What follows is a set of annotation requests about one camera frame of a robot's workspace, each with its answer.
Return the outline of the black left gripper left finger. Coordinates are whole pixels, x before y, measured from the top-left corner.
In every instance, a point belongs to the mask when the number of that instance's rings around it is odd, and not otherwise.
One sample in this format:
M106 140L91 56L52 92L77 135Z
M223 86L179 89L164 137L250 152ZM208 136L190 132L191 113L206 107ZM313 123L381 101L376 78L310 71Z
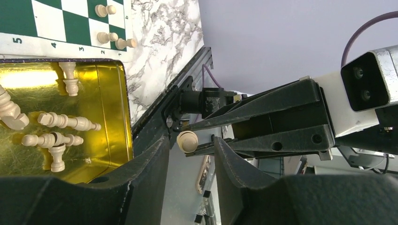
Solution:
M90 183L51 176L2 177L3 225L158 225L164 200L169 139Z

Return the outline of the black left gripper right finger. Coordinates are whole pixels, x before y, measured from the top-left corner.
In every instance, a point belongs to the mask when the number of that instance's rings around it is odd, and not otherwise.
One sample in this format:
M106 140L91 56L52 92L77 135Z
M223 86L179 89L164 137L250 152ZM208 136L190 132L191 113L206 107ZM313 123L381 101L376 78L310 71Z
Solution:
M214 139L224 225L395 225L398 180L388 175L291 175L276 179Z

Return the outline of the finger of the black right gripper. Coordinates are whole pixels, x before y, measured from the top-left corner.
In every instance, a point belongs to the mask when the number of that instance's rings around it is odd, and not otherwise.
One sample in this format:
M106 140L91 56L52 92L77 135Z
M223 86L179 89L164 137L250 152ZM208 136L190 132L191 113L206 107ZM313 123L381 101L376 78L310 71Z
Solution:
M295 81L226 105L200 122L183 126L182 131L221 127L256 116L315 103L320 99L319 85L313 79Z
M327 151L334 147L335 137L325 124L240 140L216 136L212 142L199 145L186 156L213 155L217 142L225 142L234 152L246 158L267 158Z

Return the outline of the white pawn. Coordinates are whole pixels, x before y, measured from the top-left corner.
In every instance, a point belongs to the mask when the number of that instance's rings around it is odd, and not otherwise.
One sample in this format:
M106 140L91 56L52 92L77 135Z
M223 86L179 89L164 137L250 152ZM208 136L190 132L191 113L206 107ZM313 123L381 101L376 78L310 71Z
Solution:
M117 12L116 7L113 5L108 5L108 6L96 5L94 10L96 15L101 18L104 18L107 15L114 15Z
M110 33L105 33L105 32L99 32L97 34L97 40L101 44L106 44L108 42L114 42L118 40L118 35L114 32Z
M198 137L192 131L181 132L176 139L177 145L184 153L192 153L198 147Z

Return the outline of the white pawn chess piece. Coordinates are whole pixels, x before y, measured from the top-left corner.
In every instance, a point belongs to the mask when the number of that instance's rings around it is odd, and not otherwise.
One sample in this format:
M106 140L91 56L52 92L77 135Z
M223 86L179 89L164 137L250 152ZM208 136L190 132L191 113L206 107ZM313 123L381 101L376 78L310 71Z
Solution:
M115 46L119 50L123 50L127 47L129 48L135 48L137 46L137 43L134 39L130 38L127 40L124 40L122 38L119 38L117 41L115 41Z

